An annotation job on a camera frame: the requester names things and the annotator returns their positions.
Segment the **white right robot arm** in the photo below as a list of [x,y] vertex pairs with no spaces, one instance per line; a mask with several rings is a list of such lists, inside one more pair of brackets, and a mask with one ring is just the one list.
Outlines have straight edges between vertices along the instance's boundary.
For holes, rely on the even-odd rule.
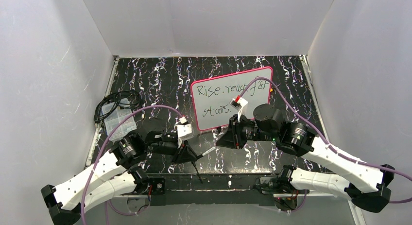
[[248,141],[273,142],[282,152],[314,161],[329,169],[317,173],[285,165],[280,173],[263,177],[256,188],[263,193],[307,192],[329,193],[352,202],[357,207],[381,212],[390,202],[388,185],[394,178],[386,165],[371,168],[354,157],[345,159],[343,151],[330,149],[315,132],[304,124],[290,122],[282,112],[269,104],[254,109],[253,119],[233,115],[227,131],[216,145],[241,149]]

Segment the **white black whiteboard marker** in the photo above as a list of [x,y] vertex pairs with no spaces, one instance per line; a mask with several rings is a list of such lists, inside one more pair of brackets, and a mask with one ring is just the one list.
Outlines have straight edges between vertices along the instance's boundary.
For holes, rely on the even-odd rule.
[[205,151],[205,152],[203,152],[202,154],[200,154],[200,155],[198,155],[197,156],[197,159],[200,159],[200,158],[202,158],[202,157],[204,157],[205,155],[208,155],[210,152],[212,152],[212,151],[215,151],[217,148],[214,146],[214,147],[211,147],[210,149],[208,149],[207,151]]

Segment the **pink framed whiteboard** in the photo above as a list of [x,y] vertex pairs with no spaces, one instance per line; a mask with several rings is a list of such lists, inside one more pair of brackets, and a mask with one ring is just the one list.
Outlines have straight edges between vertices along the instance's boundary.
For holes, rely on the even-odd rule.
[[[251,69],[223,76],[195,81],[191,84],[191,95],[197,128],[206,131],[228,125],[228,120],[237,110],[230,105],[247,85],[257,77],[271,79],[272,67]],[[248,102],[243,110],[247,118],[253,117],[256,106],[267,104],[272,86],[265,80],[257,80],[246,90],[243,98]]]

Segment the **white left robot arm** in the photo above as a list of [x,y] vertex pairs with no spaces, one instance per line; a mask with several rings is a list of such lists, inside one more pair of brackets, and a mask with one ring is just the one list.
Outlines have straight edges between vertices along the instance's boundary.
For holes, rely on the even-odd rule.
[[151,179],[140,166],[147,154],[172,157],[173,164],[194,164],[200,155],[188,141],[179,142],[176,133],[151,131],[143,139],[137,130],[117,140],[105,154],[68,181],[57,186],[46,185],[41,194],[53,224],[73,225],[82,213],[118,195],[140,191],[151,195],[160,182]]

